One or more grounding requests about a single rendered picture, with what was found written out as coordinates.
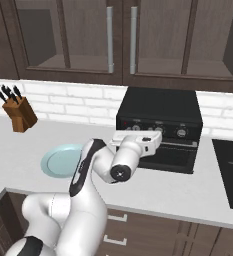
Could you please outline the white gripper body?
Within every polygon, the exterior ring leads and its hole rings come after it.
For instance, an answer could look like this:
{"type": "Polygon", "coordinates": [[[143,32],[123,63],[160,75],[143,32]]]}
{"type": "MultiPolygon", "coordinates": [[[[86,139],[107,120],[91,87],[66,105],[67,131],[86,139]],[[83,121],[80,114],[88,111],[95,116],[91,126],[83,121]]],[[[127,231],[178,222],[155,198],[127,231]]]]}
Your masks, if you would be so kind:
{"type": "Polygon", "coordinates": [[[143,138],[150,138],[156,146],[159,146],[162,142],[162,133],[160,131],[117,130],[114,133],[110,144],[119,146],[123,139],[127,136],[137,137],[138,142],[143,142],[143,138]]]}

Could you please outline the black toaster oven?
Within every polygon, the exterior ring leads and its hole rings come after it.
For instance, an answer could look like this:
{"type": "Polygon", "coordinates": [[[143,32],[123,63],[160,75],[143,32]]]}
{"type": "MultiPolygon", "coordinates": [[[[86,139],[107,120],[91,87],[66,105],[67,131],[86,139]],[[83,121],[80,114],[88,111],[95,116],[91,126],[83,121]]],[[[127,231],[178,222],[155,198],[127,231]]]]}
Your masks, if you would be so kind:
{"type": "Polygon", "coordinates": [[[141,131],[165,128],[153,156],[196,159],[203,121],[195,91],[129,87],[116,115],[116,129],[132,130],[133,125],[141,131]],[[177,136],[180,128],[188,131],[186,137],[177,136]]]}

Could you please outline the black toaster oven door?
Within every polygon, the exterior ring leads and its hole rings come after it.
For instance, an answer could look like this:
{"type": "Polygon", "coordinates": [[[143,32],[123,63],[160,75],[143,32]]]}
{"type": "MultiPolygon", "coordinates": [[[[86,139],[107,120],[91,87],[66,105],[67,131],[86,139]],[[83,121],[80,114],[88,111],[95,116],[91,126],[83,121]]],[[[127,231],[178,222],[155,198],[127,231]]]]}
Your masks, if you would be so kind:
{"type": "Polygon", "coordinates": [[[194,162],[194,157],[179,157],[174,159],[173,157],[155,155],[141,158],[139,167],[175,173],[192,174],[194,162]]]}

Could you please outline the dark brown glass cupboard door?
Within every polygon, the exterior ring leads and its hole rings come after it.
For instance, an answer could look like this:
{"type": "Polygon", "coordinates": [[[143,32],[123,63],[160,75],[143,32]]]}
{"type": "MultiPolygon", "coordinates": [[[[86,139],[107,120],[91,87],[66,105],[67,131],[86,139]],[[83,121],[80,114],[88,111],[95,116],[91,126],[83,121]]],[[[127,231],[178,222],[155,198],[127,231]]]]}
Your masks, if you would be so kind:
{"type": "Polygon", "coordinates": [[[233,0],[123,0],[123,82],[233,92],[233,0]],[[131,7],[138,7],[130,74],[131,7]]]}
{"type": "Polygon", "coordinates": [[[0,0],[0,4],[20,78],[122,83],[122,0],[0,0]],[[113,73],[108,73],[108,6],[113,6],[113,73]]]}

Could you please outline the brown base cupboard door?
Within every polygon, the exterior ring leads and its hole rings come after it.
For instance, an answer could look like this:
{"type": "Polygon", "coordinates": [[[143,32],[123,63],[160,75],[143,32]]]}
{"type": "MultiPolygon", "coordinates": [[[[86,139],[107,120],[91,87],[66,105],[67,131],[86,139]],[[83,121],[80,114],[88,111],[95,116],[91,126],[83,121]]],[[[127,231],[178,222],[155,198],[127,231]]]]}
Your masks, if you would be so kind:
{"type": "Polygon", "coordinates": [[[233,229],[221,229],[211,256],[233,256],[233,229]]]}
{"type": "Polygon", "coordinates": [[[220,227],[181,221],[172,256],[211,256],[220,227]]]}

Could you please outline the light blue plate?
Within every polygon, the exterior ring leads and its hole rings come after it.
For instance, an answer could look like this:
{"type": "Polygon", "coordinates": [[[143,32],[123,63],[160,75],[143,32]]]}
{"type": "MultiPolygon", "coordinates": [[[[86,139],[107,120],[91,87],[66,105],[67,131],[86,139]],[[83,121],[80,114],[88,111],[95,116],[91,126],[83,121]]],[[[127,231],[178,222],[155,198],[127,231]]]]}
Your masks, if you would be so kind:
{"type": "Polygon", "coordinates": [[[63,144],[48,151],[42,158],[41,170],[53,178],[70,178],[75,174],[82,144],[63,144]]]}

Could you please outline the brown drawer front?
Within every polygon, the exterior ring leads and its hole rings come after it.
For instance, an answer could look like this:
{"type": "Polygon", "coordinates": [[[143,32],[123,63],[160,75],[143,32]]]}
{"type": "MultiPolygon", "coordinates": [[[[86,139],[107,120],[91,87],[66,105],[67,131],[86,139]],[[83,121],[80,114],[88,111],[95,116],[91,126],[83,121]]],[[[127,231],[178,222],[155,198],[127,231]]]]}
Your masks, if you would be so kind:
{"type": "Polygon", "coordinates": [[[126,210],[108,209],[109,215],[128,215],[127,222],[110,220],[114,224],[122,225],[128,232],[140,234],[187,234],[189,223],[170,218],[150,216],[128,212],[126,210]]]}
{"type": "Polygon", "coordinates": [[[158,239],[136,237],[125,232],[109,232],[105,235],[115,240],[127,238],[127,246],[105,243],[103,240],[96,256],[172,256],[174,242],[158,239]]]}

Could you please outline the black hob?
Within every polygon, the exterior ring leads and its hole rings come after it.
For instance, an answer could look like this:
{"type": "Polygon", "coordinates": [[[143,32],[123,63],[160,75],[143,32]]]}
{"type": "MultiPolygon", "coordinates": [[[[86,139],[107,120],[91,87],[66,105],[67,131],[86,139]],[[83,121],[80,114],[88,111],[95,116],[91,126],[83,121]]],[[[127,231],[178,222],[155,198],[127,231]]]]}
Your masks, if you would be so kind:
{"type": "Polygon", "coordinates": [[[233,209],[233,141],[212,140],[228,203],[233,209]]]}

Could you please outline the brown wooden knife block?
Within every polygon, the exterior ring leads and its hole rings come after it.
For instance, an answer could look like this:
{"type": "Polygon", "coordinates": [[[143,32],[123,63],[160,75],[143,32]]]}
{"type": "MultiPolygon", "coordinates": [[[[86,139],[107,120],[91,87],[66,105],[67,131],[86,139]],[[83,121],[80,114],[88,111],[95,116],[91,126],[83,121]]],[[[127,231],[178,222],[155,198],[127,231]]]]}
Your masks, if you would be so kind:
{"type": "Polygon", "coordinates": [[[16,97],[16,99],[17,102],[8,99],[2,108],[12,121],[13,131],[24,133],[37,123],[38,118],[26,97],[16,97]]]}

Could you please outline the dark brown corner base cupboard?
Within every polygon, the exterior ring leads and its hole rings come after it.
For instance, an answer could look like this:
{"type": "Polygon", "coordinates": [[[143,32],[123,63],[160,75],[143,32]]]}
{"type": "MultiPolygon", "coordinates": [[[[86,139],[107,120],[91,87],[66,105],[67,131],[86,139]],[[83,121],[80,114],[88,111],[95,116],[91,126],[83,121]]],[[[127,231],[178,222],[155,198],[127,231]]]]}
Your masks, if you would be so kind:
{"type": "Polygon", "coordinates": [[[25,194],[3,191],[0,194],[0,256],[4,256],[10,246],[22,238],[28,222],[22,215],[25,194]]]}

